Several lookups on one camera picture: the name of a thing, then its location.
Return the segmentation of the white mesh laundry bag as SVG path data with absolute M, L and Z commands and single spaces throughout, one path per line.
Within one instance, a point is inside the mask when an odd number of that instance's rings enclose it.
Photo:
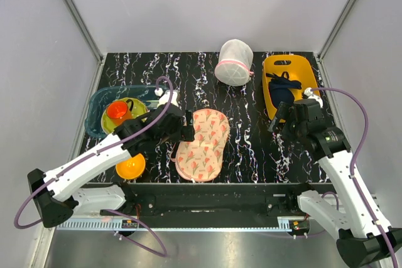
M 253 72 L 253 51 L 245 42 L 232 39 L 220 49 L 219 62 L 215 67 L 215 77 L 222 83 L 240 87 L 250 81 Z

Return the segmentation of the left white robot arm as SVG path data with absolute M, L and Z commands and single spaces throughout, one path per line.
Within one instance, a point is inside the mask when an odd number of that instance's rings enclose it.
M 121 215 L 131 214 L 136 200 L 121 187 L 98 188 L 88 193 L 81 192 L 81 187 L 111 166 L 150 153 L 166 141 L 192 142 L 194 135 L 192 111 L 161 105 L 124 121 L 98 145 L 71 162 L 47 172 L 34 169 L 27 178 L 40 223 L 46 228 L 56 227 L 85 207 L 97 212 L 113 209 Z

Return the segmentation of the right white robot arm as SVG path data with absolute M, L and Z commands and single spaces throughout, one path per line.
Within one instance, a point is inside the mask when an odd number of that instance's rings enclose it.
M 317 99 L 281 102 L 269 126 L 284 138 L 299 142 L 330 178 L 344 207 L 342 212 L 323 200 L 311 185 L 299 185 L 285 200 L 291 215 L 306 213 L 335 240 L 348 267 L 362 267 L 401 249 L 401 229 L 391 226 L 352 163 L 344 133 L 329 127 Z

